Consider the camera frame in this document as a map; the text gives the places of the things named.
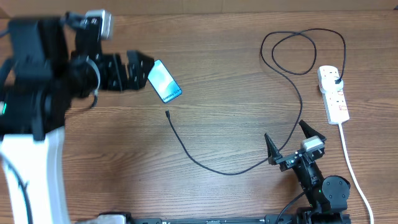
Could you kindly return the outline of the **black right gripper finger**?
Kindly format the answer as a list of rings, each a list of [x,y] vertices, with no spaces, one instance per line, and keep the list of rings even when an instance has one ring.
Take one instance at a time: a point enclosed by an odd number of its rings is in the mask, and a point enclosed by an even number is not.
[[[305,135],[305,137],[308,139],[308,138],[311,138],[311,137],[314,137],[314,136],[317,136],[317,137],[319,137],[320,138],[320,140],[322,141],[322,142],[325,142],[326,141],[326,137],[324,136],[324,135],[322,135],[321,133],[319,133],[318,131],[316,131],[315,129],[313,129],[310,125],[308,125],[304,120],[300,120],[299,121],[299,125],[300,125],[300,127],[302,128],[302,131],[303,131],[303,133],[304,133],[304,135]]]
[[[269,164],[277,165],[277,160],[282,158],[282,154],[279,152],[278,148],[276,147],[271,137],[267,133],[265,133],[264,138],[267,145]]]

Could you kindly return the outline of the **blue screen Galaxy smartphone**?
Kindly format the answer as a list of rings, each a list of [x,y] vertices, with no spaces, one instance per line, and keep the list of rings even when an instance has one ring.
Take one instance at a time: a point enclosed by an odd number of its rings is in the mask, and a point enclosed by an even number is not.
[[[154,62],[148,80],[163,103],[168,103],[182,94],[182,89],[161,60]]]

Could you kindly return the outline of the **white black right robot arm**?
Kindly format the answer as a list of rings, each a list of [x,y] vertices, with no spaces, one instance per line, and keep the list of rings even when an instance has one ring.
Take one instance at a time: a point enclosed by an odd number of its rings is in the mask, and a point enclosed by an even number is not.
[[[289,202],[278,215],[266,215],[266,223],[350,223],[347,200],[351,184],[338,175],[324,177],[316,160],[325,154],[326,137],[311,128],[305,121],[299,122],[306,137],[300,149],[283,156],[268,134],[264,135],[269,164],[280,170],[292,169],[302,188],[302,193]]]

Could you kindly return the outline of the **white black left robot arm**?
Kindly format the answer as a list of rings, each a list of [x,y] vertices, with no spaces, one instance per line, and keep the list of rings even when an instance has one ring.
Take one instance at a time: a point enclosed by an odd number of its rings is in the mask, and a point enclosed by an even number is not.
[[[113,34],[105,10],[17,17],[5,33],[13,55],[1,66],[1,163],[15,223],[70,223],[62,154],[65,114],[75,98],[144,88],[154,59],[137,50],[104,54]]]

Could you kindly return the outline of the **white charger plug adapter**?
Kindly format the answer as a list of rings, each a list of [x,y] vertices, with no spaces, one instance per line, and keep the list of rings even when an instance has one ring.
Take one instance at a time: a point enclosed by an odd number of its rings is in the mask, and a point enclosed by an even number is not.
[[[319,80],[319,87],[322,93],[331,93],[342,90],[344,87],[344,82],[339,78],[335,79],[335,77],[321,77]]]

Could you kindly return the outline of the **white power strip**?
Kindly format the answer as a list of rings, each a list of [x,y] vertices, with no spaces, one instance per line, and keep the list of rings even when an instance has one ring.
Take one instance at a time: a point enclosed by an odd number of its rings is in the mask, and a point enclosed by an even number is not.
[[[321,77],[340,78],[338,69],[331,65],[324,65],[317,70],[318,84]],[[341,124],[349,120],[348,107],[346,105],[343,90],[331,93],[322,93],[323,103],[326,110],[326,117],[329,124]]]

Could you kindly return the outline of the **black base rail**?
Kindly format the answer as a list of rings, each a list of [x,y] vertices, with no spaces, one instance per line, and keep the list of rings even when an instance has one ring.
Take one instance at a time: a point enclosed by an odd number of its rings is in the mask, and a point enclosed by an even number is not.
[[[131,224],[273,224],[273,223],[342,223],[349,224],[351,219],[349,215],[334,215],[326,219],[326,215],[313,215],[312,222],[300,221],[296,215],[282,215],[276,222],[278,215],[266,215],[265,217],[240,217],[240,218],[192,218],[192,219],[171,219],[162,220],[160,218],[133,218],[130,213],[106,213],[99,215],[91,220],[81,220],[76,224],[94,224],[94,223],[131,223]]]

